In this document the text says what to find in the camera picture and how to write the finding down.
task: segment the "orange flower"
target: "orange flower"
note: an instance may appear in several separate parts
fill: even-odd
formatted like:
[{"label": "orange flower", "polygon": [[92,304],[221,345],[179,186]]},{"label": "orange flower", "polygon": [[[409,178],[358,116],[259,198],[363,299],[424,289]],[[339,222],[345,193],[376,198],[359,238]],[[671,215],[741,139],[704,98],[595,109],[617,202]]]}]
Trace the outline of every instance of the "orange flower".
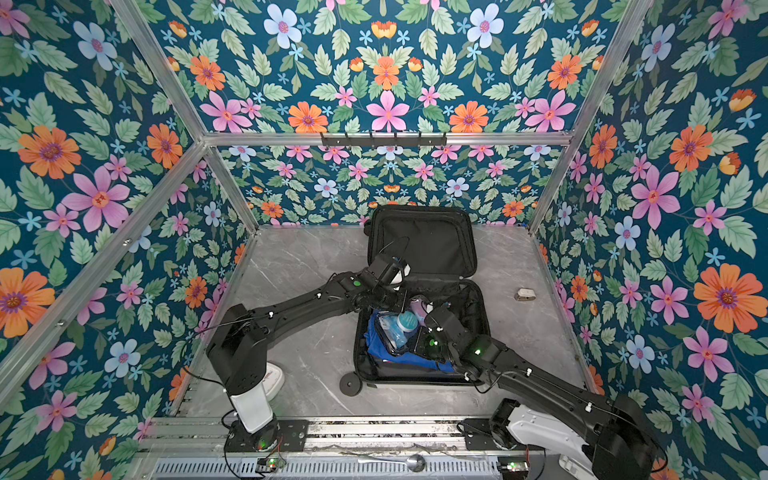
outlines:
[{"label": "orange flower", "polygon": [[599,24],[600,22],[598,22],[597,20],[590,20],[589,22],[585,23],[584,26],[581,27],[581,34],[585,37],[592,35],[594,31],[598,29]]},{"label": "orange flower", "polygon": [[321,115],[322,112],[317,105],[310,107],[310,104],[300,101],[298,106],[291,107],[288,113],[291,114],[288,123],[296,128],[298,134],[324,134],[328,131],[326,128],[328,119],[325,115]]},{"label": "orange flower", "polygon": [[753,315],[764,317],[768,300],[752,295],[763,289],[753,273],[739,278],[741,269],[736,265],[723,263],[718,273],[709,267],[701,273],[704,283],[694,285],[694,296],[703,300],[699,312],[704,319],[715,317],[715,328],[725,333],[733,332],[733,323],[740,332],[747,333],[757,328]]},{"label": "orange flower", "polygon": [[175,33],[179,38],[187,37],[187,27],[183,26],[181,23],[173,20],[172,22],[168,23],[168,26],[170,27],[171,31]]},{"label": "orange flower", "polygon": [[42,305],[53,303],[54,290],[43,288],[46,283],[48,279],[38,272],[25,278],[20,268],[0,270],[0,328],[5,327],[5,338],[27,333],[27,322],[37,323],[46,310]]},{"label": "orange flower", "polygon": [[283,216],[283,208],[280,205],[276,205],[274,202],[264,202],[261,204],[261,210],[272,218],[280,218]]},{"label": "orange flower", "polygon": [[362,71],[363,66],[362,58],[360,57],[353,58],[349,63],[349,69],[352,71]]},{"label": "orange flower", "polygon": [[731,111],[743,110],[744,108],[749,107],[750,104],[755,101],[755,98],[757,98],[757,95],[755,95],[755,92],[750,88],[747,88],[746,90],[737,90],[730,98],[728,107]]},{"label": "orange flower", "polygon": [[681,172],[688,169],[692,172],[699,167],[700,161],[709,157],[712,150],[707,147],[712,144],[712,134],[704,133],[706,129],[703,125],[693,129],[688,127],[680,133],[680,138],[674,139],[670,163],[674,164],[675,170]]},{"label": "orange flower", "polygon": [[190,308],[197,308],[203,303],[203,300],[205,300],[205,294],[208,293],[208,287],[206,284],[207,282],[203,279],[202,276],[193,278],[190,281],[190,285],[187,287],[187,291],[185,292],[187,294],[187,298],[184,299],[184,302],[186,302]]},{"label": "orange flower", "polygon": [[397,85],[400,81],[397,78],[398,73],[400,73],[400,67],[395,65],[392,57],[381,57],[379,64],[373,67],[373,74],[376,76],[374,80],[384,90],[392,90],[392,86]]},{"label": "orange flower", "polygon": [[179,395],[179,391],[181,390],[181,386],[184,384],[185,378],[187,378],[187,370],[181,369],[177,375],[174,375],[174,379],[170,381],[170,386],[173,387],[168,392],[168,399],[170,401],[173,402]]},{"label": "orange flower", "polygon": [[602,168],[611,162],[614,157],[614,148],[618,144],[615,134],[616,128],[613,125],[603,125],[599,132],[595,132],[592,137],[592,146],[589,147],[592,167]]},{"label": "orange flower", "polygon": [[525,209],[525,205],[522,202],[509,202],[504,205],[504,210],[502,211],[505,217],[516,217],[523,213],[523,209]]},{"label": "orange flower", "polygon": [[584,279],[579,275],[575,276],[571,281],[571,293],[574,294],[574,300],[581,303],[587,299],[587,291],[589,286],[584,283]]},{"label": "orange flower", "polygon": [[170,170],[182,154],[178,135],[166,124],[152,125],[149,127],[149,133],[152,135],[147,136],[147,146],[153,149],[152,158]]},{"label": "orange flower", "polygon": [[605,390],[603,390],[603,377],[598,373],[598,369],[596,369],[594,365],[589,365],[589,373],[592,374],[594,386],[598,388],[598,394],[605,395]]},{"label": "orange flower", "polygon": [[419,60],[419,59],[418,59],[418,58],[416,58],[416,57],[411,57],[411,59],[410,59],[410,60],[408,60],[408,69],[409,69],[410,71],[419,71],[419,70],[421,70],[423,67],[424,67],[424,65],[422,65],[422,61],[421,61],[421,60]]},{"label": "orange flower", "polygon": [[488,124],[487,113],[488,109],[484,105],[478,106],[476,101],[468,101],[466,106],[459,105],[449,121],[453,125],[451,131],[455,134],[479,134]]},{"label": "orange flower", "polygon": [[558,60],[552,65],[552,71],[547,75],[549,86],[558,90],[565,89],[568,85],[576,81],[576,75],[581,72],[581,58],[576,55],[565,55],[562,60]]},{"label": "orange flower", "polygon": [[660,470],[659,472],[650,474],[650,477],[653,480],[680,480],[680,476],[677,474],[677,472],[675,472],[672,468],[669,468],[666,460],[664,460],[664,463],[662,463],[661,458],[656,459],[654,462],[653,470],[658,470],[662,465],[666,465],[664,469]]},{"label": "orange flower", "polygon": [[111,436],[110,438],[104,440],[104,443],[101,444],[101,447],[98,449],[98,454],[101,456],[109,455],[112,453],[112,449],[114,448],[114,444],[118,441],[118,437]]},{"label": "orange flower", "polygon": [[236,249],[235,249],[235,265],[240,263],[240,259],[243,258],[243,253],[245,253],[245,243],[241,243]]},{"label": "orange flower", "polygon": [[73,165],[80,164],[80,155],[73,153],[80,147],[56,127],[50,131],[48,127],[38,125],[34,137],[23,134],[18,142],[24,147],[18,151],[18,156],[24,163],[32,164],[29,170],[41,177],[48,174],[53,179],[64,178],[64,174],[74,172]]},{"label": "orange flower", "polygon": [[208,90],[223,90],[224,82],[227,81],[221,73],[221,67],[215,61],[209,61],[208,57],[192,57],[190,71],[196,75],[197,83],[205,85]]},{"label": "orange flower", "polygon": [[739,159],[739,154],[735,151],[720,160],[720,171],[726,175],[738,174],[739,167],[741,167],[741,159]]},{"label": "orange flower", "polygon": [[376,38],[392,38],[397,31],[397,24],[395,22],[373,22],[371,24],[371,31]]}]

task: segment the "pink flower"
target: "pink flower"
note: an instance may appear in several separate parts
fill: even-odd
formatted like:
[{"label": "pink flower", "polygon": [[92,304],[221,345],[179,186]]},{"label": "pink flower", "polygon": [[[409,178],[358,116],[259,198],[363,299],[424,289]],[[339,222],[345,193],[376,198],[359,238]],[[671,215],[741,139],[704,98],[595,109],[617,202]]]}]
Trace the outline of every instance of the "pink flower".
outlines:
[{"label": "pink flower", "polygon": [[421,178],[422,180],[426,180],[428,177],[433,177],[435,175],[435,172],[433,172],[432,169],[433,169],[432,165],[427,166],[427,164],[422,162],[421,165],[414,168],[413,170],[415,170],[416,172],[416,178]]},{"label": "pink flower", "polygon": [[171,215],[170,218],[174,219],[174,224],[170,228],[176,232],[179,237],[190,231],[188,225],[190,223],[190,219],[185,218],[184,214]]},{"label": "pink flower", "polygon": [[336,7],[336,4],[339,5],[346,5],[346,0],[326,0],[326,7],[333,12],[333,9]]},{"label": "pink flower", "polygon": [[723,222],[720,217],[725,215],[726,210],[728,209],[725,207],[715,208],[715,200],[708,201],[706,210],[701,207],[694,210],[694,213],[699,217],[694,221],[694,227],[703,227],[704,234],[709,236],[709,234],[712,233],[712,227],[715,227],[718,230],[725,227],[725,222]]},{"label": "pink flower", "polygon": [[632,195],[638,200],[642,200],[634,206],[632,218],[643,218],[648,212],[648,224],[650,228],[656,230],[661,223],[661,212],[664,210],[668,214],[680,209],[680,204],[674,195],[664,195],[677,185],[677,178],[680,176],[677,172],[664,175],[659,181],[659,169],[651,166],[646,174],[645,181],[647,187],[642,184],[632,185]]},{"label": "pink flower", "polygon": [[85,231],[92,232],[101,226],[101,217],[104,216],[110,227],[117,228],[128,218],[128,210],[118,203],[119,200],[128,198],[131,189],[125,185],[115,185],[110,188],[109,172],[106,168],[97,168],[94,174],[94,185],[83,174],[74,174],[74,184],[83,194],[69,194],[61,203],[72,210],[89,209],[83,217]]},{"label": "pink flower", "polygon": [[560,90],[552,97],[552,103],[549,103],[546,98],[536,99],[536,115],[525,121],[525,124],[529,127],[538,125],[536,131],[549,131],[549,127],[552,126],[552,130],[562,130],[565,128],[565,120],[560,118],[562,115],[570,114],[575,108],[576,104],[568,103],[563,105],[565,101],[565,90]]},{"label": "pink flower", "polygon": [[699,340],[698,342],[689,336],[683,339],[685,346],[695,352],[688,356],[688,366],[697,369],[703,364],[704,374],[711,382],[717,380],[715,367],[725,373],[735,371],[727,359],[718,355],[718,353],[725,353],[728,349],[728,342],[725,339],[714,339],[710,343],[709,334],[701,326],[696,329],[696,338]]},{"label": "pink flower", "polygon": [[352,107],[352,102],[357,101],[357,97],[352,94],[352,88],[339,87],[339,91],[336,92],[336,99],[339,100],[339,106],[346,105]]},{"label": "pink flower", "polygon": [[216,117],[214,120],[214,128],[216,131],[225,131],[230,129],[231,132],[239,134],[243,130],[240,127],[250,127],[253,122],[245,118],[240,113],[240,102],[238,100],[229,100],[227,105],[224,105],[224,100],[221,99],[219,94],[210,92],[208,94],[209,104],[202,104],[200,109],[211,117]]},{"label": "pink flower", "polygon": [[750,7],[745,5],[743,0],[723,0],[721,6],[723,11],[713,13],[708,20],[710,25],[714,25],[710,31],[710,40],[717,37],[717,34],[721,32],[723,36],[730,35],[731,30],[733,30],[733,23],[750,12]]},{"label": "pink flower", "polygon": [[592,332],[589,331],[588,326],[582,326],[581,333],[579,333],[578,335],[581,337],[581,340],[584,342],[585,345],[587,345],[592,340]]},{"label": "pink flower", "polygon": [[250,118],[251,120],[253,120],[256,117],[261,118],[261,112],[259,111],[261,110],[261,105],[254,104],[253,99],[249,98],[248,100],[240,100],[240,106],[241,106],[240,113],[248,114],[248,118]]},{"label": "pink flower", "polygon": [[624,286],[619,287],[619,291],[624,295],[621,302],[624,304],[629,303],[629,306],[634,308],[637,306],[637,301],[642,300],[643,296],[637,292],[640,288],[640,284],[637,282],[631,282],[628,278],[624,279]]},{"label": "pink flower", "polygon": [[110,155],[109,163],[104,164],[104,168],[112,172],[110,175],[112,180],[117,180],[119,178],[121,182],[125,182],[128,180],[126,175],[134,173],[133,170],[125,166],[126,163],[127,161],[125,160],[125,157],[117,158],[114,155]]},{"label": "pink flower", "polygon": [[523,101],[521,101],[519,104],[515,104],[515,108],[517,109],[515,112],[516,117],[522,116],[523,118],[528,118],[528,114],[536,110],[535,101],[528,100],[528,97],[524,97]]},{"label": "pink flower", "polygon": [[603,182],[603,174],[598,174],[596,177],[594,174],[589,174],[589,183],[584,185],[584,191],[587,192],[587,202],[599,202],[600,194],[605,192],[605,185],[601,185]]},{"label": "pink flower", "polygon": [[429,90],[422,88],[422,96],[419,97],[419,101],[423,101],[424,108],[427,108],[429,105],[437,105],[438,98],[440,98],[440,94],[435,91],[434,86],[431,86],[429,87]]},{"label": "pink flower", "polygon": [[366,106],[366,110],[371,115],[378,117],[371,124],[371,130],[379,131],[386,127],[388,132],[395,130],[405,130],[406,123],[400,117],[407,114],[410,107],[406,104],[395,105],[395,95],[389,91],[384,90],[381,96],[382,104],[370,104]]},{"label": "pink flower", "polygon": [[333,160],[336,165],[341,164],[342,158],[349,158],[349,152],[344,147],[320,147],[320,150],[325,152],[323,160]]},{"label": "pink flower", "polygon": [[557,284],[555,284],[555,289],[558,291],[558,295],[560,295],[560,302],[563,305],[563,310],[565,310],[565,316],[570,320],[571,323],[576,323],[576,317],[574,316],[574,313],[571,312],[571,310],[574,307],[574,304],[576,304],[576,300],[572,296],[568,296],[565,292],[565,288],[562,288],[562,282],[560,284],[561,288],[557,287]]},{"label": "pink flower", "polygon": [[97,315],[99,313],[104,313],[104,304],[102,302],[97,302],[96,300],[103,299],[104,295],[106,294],[107,288],[103,286],[98,287],[94,291],[94,294],[91,296],[91,300],[88,302],[88,305],[86,305],[84,309],[78,312],[78,323],[85,325],[85,323],[91,318],[91,312],[96,313]]},{"label": "pink flower", "polygon": [[469,151],[470,157],[477,157],[477,161],[483,161],[486,157],[493,156],[492,145],[472,145]]},{"label": "pink flower", "polygon": [[29,22],[29,15],[21,10],[11,10],[12,0],[0,0],[0,33],[10,35],[14,30],[24,38],[29,38],[29,32],[22,23]]},{"label": "pink flower", "polygon": [[281,177],[285,177],[288,180],[293,178],[293,175],[296,175],[296,171],[293,169],[293,164],[286,165],[285,162],[280,162],[277,165],[277,171],[280,172]]},{"label": "pink flower", "polygon": [[78,212],[67,212],[67,207],[62,204],[56,206],[56,211],[46,210],[43,212],[45,218],[49,219],[45,229],[49,232],[58,230],[62,237],[69,237],[69,230],[80,230],[80,224],[74,219],[78,217]]},{"label": "pink flower", "polygon": [[40,417],[37,432],[42,432],[49,425],[54,432],[61,430],[61,427],[64,425],[64,419],[78,412],[78,407],[70,406],[77,397],[78,394],[73,392],[65,398],[64,392],[56,390],[56,393],[51,397],[51,405],[40,405],[35,411],[38,417]]},{"label": "pink flower", "polygon": [[633,166],[629,169],[629,173],[634,174],[632,180],[637,181],[638,178],[645,180],[645,171],[650,168],[650,162],[647,159],[648,156],[646,154],[643,154],[640,158],[634,158]]},{"label": "pink flower", "polygon": [[368,178],[368,174],[366,173],[367,171],[368,169],[362,166],[360,161],[357,161],[353,167],[349,167],[349,178],[355,177],[355,180]]},{"label": "pink flower", "polygon": [[593,214],[590,212],[587,215],[587,218],[584,219],[584,230],[589,233],[590,235],[594,235],[594,232],[598,229],[598,220],[600,217],[598,215]]},{"label": "pink flower", "polygon": [[650,292],[661,300],[654,300],[650,305],[650,309],[654,312],[664,311],[664,321],[667,325],[672,325],[674,322],[674,314],[676,313],[681,318],[688,318],[688,309],[683,306],[682,302],[688,296],[688,290],[682,286],[672,290],[672,279],[668,276],[664,277],[664,281],[661,283],[664,288],[662,290],[658,285],[651,285]]},{"label": "pink flower", "polygon": [[123,308],[126,310],[131,308],[132,303],[138,305],[140,302],[139,296],[144,292],[144,289],[138,286],[136,282],[131,282],[131,285],[123,283],[120,285],[120,290],[123,293],[118,295],[117,300],[123,303]]},{"label": "pink flower", "polygon": [[74,342],[66,342],[57,346],[40,361],[35,371],[29,377],[29,386],[36,390],[48,378],[48,370],[52,375],[64,375],[67,372],[67,362],[60,360],[62,356],[67,356],[74,350]]},{"label": "pink flower", "polygon": [[194,183],[200,183],[200,180],[208,178],[208,175],[205,173],[205,167],[207,166],[208,164],[205,163],[205,160],[197,162],[197,165],[194,166],[194,170],[192,170],[192,180],[194,180]]},{"label": "pink flower", "polygon": [[189,189],[190,188],[187,186],[187,184],[180,184],[176,191],[170,195],[170,203],[172,205],[175,205],[176,202],[181,202],[182,204],[185,203],[187,198],[184,196],[184,192]]},{"label": "pink flower", "polygon": [[496,162],[495,164],[494,164],[494,163],[491,163],[491,162],[489,162],[489,163],[488,163],[488,169],[487,169],[485,172],[486,172],[488,175],[490,175],[490,176],[491,176],[491,178],[493,178],[493,177],[501,176],[501,175],[504,173],[504,168],[505,168],[505,167],[504,167],[504,165],[502,164],[502,161],[501,161],[501,160],[499,160],[499,161],[498,161],[498,162]]},{"label": "pink flower", "polygon": [[300,164],[304,163],[305,158],[312,158],[309,145],[294,145],[292,147],[286,147],[288,152],[288,158],[296,157]]},{"label": "pink flower", "polygon": [[432,10],[437,10],[440,8],[440,0],[419,0],[419,3],[422,5],[429,3],[429,6],[432,7]]},{"label": "pink flower", "polygon": [[439,158],[440,163],[445,165],[449,159],[456,160],[458,158],[456,152],[461,150],[461,148],[461,145],[445,145],[444,147],[433,151],[432,157]]},{"label": "pink flower", "polygon": [[682,401],[683,407],[692,410],[691,413],[697,422],[701,422],[702,418],[707,419],[708,422],[715,421],[715,416],[710,411],[715,405],[715,401],[708,396],[702,398],[701,387],[697,383],[694,383],[693,391],[686,386],[683,387],[683,395],[687,397]]},{"label": "pink flower", "polygon": [[571,168],[571,180],[576,180],[576,183],[581,181],[581,175],[587,173],[587,168],[584,165],[585,163],[587,163],[587,154],[582,155],[576,153],[576,157],[574,157],[574,159],[571,160],[571,164],[568,165]]}]

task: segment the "aluminum frame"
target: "aluminum frame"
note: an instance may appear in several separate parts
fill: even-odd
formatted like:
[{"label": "aluminum frame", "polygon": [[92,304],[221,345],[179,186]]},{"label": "aluminum frame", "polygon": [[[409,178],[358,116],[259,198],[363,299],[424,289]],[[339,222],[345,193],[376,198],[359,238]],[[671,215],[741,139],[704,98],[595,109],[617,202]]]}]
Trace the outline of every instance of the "aluminum frame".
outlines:
[{"label": "aluminum frame", "polygon": [[631,0],[624,11],[624,16],[619,21],[614,37],[611,39],[608,50],[605,52],[603,65],[595,76],[589,93],[586,99],[584,99],[584,103],[581,104],[581,109],[579,109],[574,127],[571,130],[572,142],[565,148],[565,152],[563,152],[558,163],[554,166],[547,186],[544,187],[544,191],[541,192],[541,196],[538,199],[536,214],[528,227],[531,235],[536,234],[538,226],[543,221],[547,210],[549,210],[554,198],[557,196],[558,188],[560,188],[565,175],[568,173],[568,165],[571,164],[581,144],[584,143],[584,137],[594,121],[598,108],[608,93],[608,89],[616,77],[619,66],[624,61],[624,57],[627,56],[630,44],[653,2],[654,0]]}]

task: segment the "metal spoon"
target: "metal spoon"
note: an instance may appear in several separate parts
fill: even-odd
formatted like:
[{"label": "metal spoon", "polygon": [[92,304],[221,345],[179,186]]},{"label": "metal spoon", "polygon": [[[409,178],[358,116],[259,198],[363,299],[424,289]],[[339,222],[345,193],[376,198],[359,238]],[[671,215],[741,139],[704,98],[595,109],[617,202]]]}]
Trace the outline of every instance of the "metal spoon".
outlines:
[{"label": "metal spoon", "polygon": [[357,456],[357,462],[358,463],[399,463],[401,465],[405,465],[408,470],[411,472],[420,472],[424,470],[424,468],[427,465],[427,461],[419,455],[418,453],[414,453],[413,455],[406,458],[405,461],[403,460],[389,460],[387,458],[376,458],[369,455],[358,455]]}]

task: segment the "suitcase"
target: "suitcase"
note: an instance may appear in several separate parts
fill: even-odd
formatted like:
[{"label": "suitcase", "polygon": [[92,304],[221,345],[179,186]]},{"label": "suitcase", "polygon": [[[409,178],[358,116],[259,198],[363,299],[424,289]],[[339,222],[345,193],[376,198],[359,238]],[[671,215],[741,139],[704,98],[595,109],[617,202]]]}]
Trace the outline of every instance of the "suitcase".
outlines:
[{"label": "suitcase", "polygon": [[[454,305],[462,323],[472,332],[490,335],[480,287],[469,279],[477,270],[472,221],[461,209],[384,205],[366,221],[368,263],[379,251],[400,237],[408,237],[404,255],[411,267],[406,286],[408,296],[425,295],[432,302],[460,300]],[[472,386],[464,376],[421,366],[383,362],[368,353],[366,332],[372,309],[361,309],[354,346],[355,374],[363,383]]]}]

